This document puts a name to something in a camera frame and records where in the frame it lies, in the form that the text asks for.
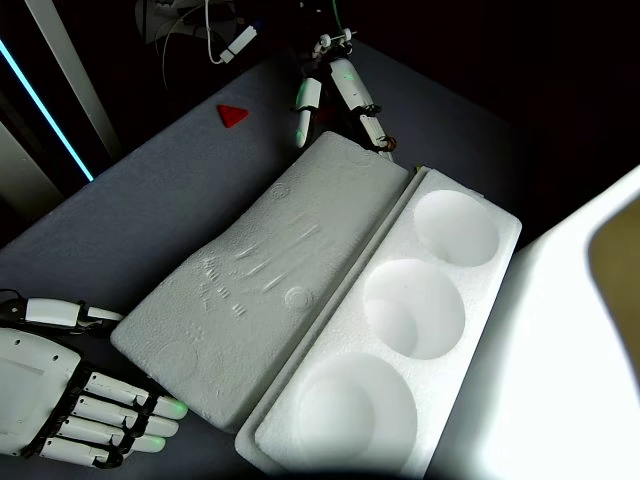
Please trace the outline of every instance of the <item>green wire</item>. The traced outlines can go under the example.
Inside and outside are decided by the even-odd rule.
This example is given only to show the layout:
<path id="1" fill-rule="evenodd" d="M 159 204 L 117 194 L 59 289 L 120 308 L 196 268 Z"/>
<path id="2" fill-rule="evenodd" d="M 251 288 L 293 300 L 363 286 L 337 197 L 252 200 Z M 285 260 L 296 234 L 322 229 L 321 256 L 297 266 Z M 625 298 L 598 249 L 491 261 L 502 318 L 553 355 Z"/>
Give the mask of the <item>green wire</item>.
<path id="1" fill-rule="evenodd" d="M 342 24 L 340 23 L 340 17 L 338 16 L 338 6 L 336 5 L 336 0 L 333 0 L 333 13 L 336 16 L 336 23 L 338 24 L 338 28 L 342 31 Z"/>

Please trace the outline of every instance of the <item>white connector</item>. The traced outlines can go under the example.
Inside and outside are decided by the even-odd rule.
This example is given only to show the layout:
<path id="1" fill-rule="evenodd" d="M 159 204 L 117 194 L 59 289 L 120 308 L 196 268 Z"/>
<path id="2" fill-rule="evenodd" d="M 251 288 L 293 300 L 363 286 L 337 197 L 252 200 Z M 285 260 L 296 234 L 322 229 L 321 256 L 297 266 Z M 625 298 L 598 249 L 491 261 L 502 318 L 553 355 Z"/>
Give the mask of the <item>white connector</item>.
<path id="1" fill-rule="evenodd" d="M 233 60 L 233 57 L 240 53 L 257 35 L 258 31 L 252 25 L 249 25 L 238 35 L 238 38 L 231 42 L 229 47 L 220 54 L 222 61 L 229 63 Z"/>

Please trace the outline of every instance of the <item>foam insert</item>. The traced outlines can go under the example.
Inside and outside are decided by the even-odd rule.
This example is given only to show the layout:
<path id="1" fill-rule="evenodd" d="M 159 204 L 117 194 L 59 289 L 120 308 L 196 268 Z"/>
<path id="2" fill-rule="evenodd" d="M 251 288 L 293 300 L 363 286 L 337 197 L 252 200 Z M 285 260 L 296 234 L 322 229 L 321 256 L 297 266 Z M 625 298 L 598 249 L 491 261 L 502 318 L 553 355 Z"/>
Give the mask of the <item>foam insert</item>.
<path id="1" fill-rule="evenodd" d="M 414 188 L 238 434 L 259 468 L 426 472 L 521 225 L 437 171 Z"/>
<path id="2" fill-rule="evenodd" d="M 136 307 L 112 343 L 214 426 L 237 430 L 407 179 L 323 134 Z"/>

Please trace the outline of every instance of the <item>dark background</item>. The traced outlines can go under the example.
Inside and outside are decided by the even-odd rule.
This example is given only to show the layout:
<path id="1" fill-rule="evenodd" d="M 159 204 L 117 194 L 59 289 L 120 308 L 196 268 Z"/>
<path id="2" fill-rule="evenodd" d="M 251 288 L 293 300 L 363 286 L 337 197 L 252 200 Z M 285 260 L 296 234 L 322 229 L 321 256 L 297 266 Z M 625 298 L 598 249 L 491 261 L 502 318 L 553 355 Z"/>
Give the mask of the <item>dark background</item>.
<path id="1" fill-rule="evenodd" d="M 203 40 L 173 35 L 167 91 L 154 46 L 137 31 L 135 1 L 54 3 L 125 153 L 282 48 L 299 26 L 275 6 L 288 0 L 238 0 L 260 9 L 272 22 L 265 27 L 278 27 L 221 66 L 208 62 Z M 513 212 L 525 226 L 521 243 L 638 164 L 639 43 L 630 12 L 611 3 L 589 10 L 504 0 L 338 0 L 338 7 L 358 39 L 531 134 L 533 175 L 523 211 Z"/>

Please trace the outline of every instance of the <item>table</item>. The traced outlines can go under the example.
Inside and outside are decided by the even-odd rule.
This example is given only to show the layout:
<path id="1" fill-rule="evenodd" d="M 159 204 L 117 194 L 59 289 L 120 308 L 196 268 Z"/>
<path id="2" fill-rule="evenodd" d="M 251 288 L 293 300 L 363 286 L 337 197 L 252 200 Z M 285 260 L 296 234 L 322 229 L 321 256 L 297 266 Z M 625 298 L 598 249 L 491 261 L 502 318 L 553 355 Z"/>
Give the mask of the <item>table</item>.
<path id="1" fill-rule="evenodd" d="M 398 139 L 398 164 L 436 168 L 518 215 L 529 166 L 519 132 L 366 45 L 354 45 L 352 61 L 383 106 L 382 125 Z M 295 160 L 297 118 L 289 108 L 299 81 L 287 54 L 240 76 L 0 251 L 0 286 L 27 297 L 81 299 L 130 311 L 182 260 L 238 218 Z M 246 108 L 250 115 L 226 129 L 217 104 Z M 108 342 L 72 340 L 98 366 L 143 376 Z M 481 412 L 455 410 L 454 415 L 462 421 Z M 189 414 L 163 452 L 135 454 L 109 478 L 253 473 L 235 453 L 231 435 Z M 104 475 L 41 458 L 26 462 L 0 457 L 0 477 L 45 474 L 60 479 Z"/>

